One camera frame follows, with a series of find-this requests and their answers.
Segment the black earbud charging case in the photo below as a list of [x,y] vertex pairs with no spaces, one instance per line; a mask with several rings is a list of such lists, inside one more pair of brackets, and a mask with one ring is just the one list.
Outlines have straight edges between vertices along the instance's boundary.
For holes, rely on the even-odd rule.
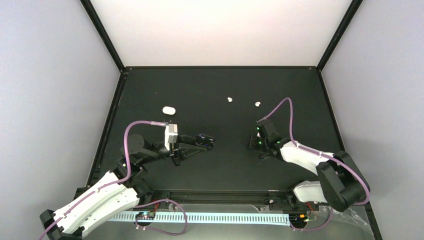
[[215,138],[210,135],[201,133],[195,137],[195,140],[198,145],[203,146],[205,148],[214,147]]

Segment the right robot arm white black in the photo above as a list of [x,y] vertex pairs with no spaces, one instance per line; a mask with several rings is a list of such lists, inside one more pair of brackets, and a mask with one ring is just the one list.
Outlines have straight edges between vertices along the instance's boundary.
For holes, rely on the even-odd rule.
[[257,121],[255,128],[257,133],[250,136],[249,148],[260,151],[260,160],[279,159],[317,176],[316,181],[304,180],[286,193],[284,200],[290,209],[316,202],[343,212],[369,201],[370,186],[347,152],[322,152],[283,138],[268,119]]

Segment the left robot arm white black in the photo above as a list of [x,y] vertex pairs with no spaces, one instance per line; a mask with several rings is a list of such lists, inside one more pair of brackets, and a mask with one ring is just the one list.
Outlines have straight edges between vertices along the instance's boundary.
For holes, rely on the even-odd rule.
[[163,141],[148,142],[140,134],[127,139],[129,161],[121,158],[117,167],[107,171],[92,187],[72,202],[55,211],[47,209],[40,215],[43,237],[50,240],[81,240],[115,215],[148,204],[154,191],[142,177],[146,164],[170,159],[175,166],[196,154],[214,147],[215,139],[206,134],[195,137],[182,134],[166,148]]

